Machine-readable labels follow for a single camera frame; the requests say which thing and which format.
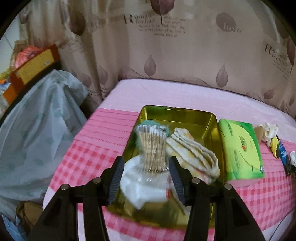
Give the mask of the cotton swabs clear bag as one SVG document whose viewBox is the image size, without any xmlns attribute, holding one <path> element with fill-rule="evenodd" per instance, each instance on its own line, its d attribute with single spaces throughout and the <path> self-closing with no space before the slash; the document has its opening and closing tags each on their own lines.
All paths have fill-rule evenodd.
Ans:
<svg viewBox="0 0 296 241">
<path fill-rule="evenodd" d="M 137 145 L 140 155 L 139 168 L 148 175 L 156 175 L 168 171 L 166 140 L 162 145 L 158 145 L 155 148 L 145 148 L 144 150 L 141 150 Z"/>
</svg>

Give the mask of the blue black sachet packet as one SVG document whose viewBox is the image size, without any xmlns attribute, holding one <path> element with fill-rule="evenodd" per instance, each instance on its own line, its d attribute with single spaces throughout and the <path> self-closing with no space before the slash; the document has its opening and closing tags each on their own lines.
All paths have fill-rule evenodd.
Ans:
<svg viewBox="0 0 296 241">
<path fill-rule="evenodd" d="M 282 141 L 279 139 L 278 136 L 276 136 L 276 137 L 278 139 L 277 153 L 279 154 L 279 157 L 282 161 L 286 175 L 290 176 L 292 174 L 292 164 L 291 164 L 290 158 L 288 156 L 288 153 L 287 153 Z"/>
</svg>

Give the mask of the yellow striped cloth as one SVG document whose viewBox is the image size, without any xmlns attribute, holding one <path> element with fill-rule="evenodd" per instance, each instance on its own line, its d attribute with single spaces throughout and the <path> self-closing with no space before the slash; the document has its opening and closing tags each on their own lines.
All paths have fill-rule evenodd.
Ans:
<svg viewBox="0 0 296 241">
<path fill-rule="evenodd" d="M 220 176 L 216 155 L 196 142 L 185 128 L 175 128 L 167 138 L 166 154 L 168 157 L 175 156 L 182 168 L 207 184 L 215 182 Z"/>
</svg>

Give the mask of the grey plastic cover sheet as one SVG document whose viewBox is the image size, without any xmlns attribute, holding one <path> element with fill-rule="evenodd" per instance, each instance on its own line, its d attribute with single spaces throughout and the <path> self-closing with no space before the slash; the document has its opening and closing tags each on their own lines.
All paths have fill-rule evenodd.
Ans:
<svg viewBox="0 0 296 241">
<path fill-rule="evenodd" d="M 53 70 L 38 81 L 1 125 L 1 213 L 14 218 L 21 201 L 42 201 L 55 169 L 86 123 L 86 87 Z"/>
</svg>

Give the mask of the beige leaf print curtain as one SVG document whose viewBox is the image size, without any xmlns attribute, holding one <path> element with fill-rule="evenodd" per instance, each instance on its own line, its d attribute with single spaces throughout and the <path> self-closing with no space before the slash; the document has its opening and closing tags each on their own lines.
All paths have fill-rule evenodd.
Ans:
<svg viewBox="0 0 296 241">
<path fill-rule="evenodd" d="M 31 1 L 22 38 L 56 45 L 97 107 L 120 80 L 239 93 L 295 116 L 295 33 L 267 1 Z"/>
</svg>

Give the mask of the white printed wipes packet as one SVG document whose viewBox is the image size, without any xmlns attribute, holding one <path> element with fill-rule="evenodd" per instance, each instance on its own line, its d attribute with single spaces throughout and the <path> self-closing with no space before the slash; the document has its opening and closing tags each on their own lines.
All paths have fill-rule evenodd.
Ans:
<svg viewBox="0 0 296 241">
<path fill-rule="evenodd" d="M 292 151 L 289 153 L 291 165 L 296 167 L 296 153 Z"/>
</svg>

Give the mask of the teal fluffy scrunchie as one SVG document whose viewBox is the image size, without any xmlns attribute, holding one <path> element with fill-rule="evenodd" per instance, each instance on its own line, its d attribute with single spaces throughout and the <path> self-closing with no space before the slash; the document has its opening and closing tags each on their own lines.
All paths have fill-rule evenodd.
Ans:
<svg viewBox="0 0 296 241">
<path fill-rule="evenodd" d="M 134 132 L 137 136 L 137 145 L 141 150 L 162 145 L 171 134 L 168 125 L 162 125 L 154 120 L 145 120 L 138 124 Z"/>
</svg>

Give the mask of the gold metal tin box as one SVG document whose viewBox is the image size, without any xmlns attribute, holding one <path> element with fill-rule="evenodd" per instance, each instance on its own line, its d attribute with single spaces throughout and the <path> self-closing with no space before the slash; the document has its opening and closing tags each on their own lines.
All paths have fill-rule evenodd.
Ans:
<svg viewBox="0 0 296 241">
<path fill-rule="evenodd" d="M 122 154 L 120 191 L 109 211 L 164 228 L 189 218 L 214 223 L 212 191 L 225 182 L 222 140 L 214 114 L 147 105 Z"/>
</svg>

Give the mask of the yellow plush toy white bow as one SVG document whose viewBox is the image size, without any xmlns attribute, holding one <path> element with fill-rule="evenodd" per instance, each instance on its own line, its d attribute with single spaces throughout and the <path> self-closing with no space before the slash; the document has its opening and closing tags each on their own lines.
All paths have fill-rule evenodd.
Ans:
<svg viewBox="0 0 296 241">
<path fill-rule="evenodd" d="M 277 124 L 271 125 L 269 123 L 260 124 L 254 128 L 258 142 L 265 142 L 273 156 L 277 159 L 280 158 L 280 141 L 277 136 L 278 130 L 279 126 Z"/>
</svg>

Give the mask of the red yellow cardboard box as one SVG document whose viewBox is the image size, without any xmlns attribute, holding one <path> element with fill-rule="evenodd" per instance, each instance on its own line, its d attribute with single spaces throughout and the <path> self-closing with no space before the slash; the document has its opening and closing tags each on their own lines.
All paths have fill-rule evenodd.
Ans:
<svg viewBox="0 0 296 241">
<path fill-rule="evenodd" d="M 18 95 L 39 73 L 60 62 L 58 47 L 53 44 L 24 63 L 10 75 L 11 86 Z"/>
</svg>

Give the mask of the green tissue pack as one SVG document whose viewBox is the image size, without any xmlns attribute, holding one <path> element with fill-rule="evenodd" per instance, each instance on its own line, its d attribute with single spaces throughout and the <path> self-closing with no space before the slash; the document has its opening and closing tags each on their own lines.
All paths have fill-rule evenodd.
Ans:
<svg viewBox="0 0 296 241">
<path fill-rule="evenodd" d="M 259 142 L 252 124 L 220 119 L 226 181 L 246 186 L 265 177 Z"/>
</svg>

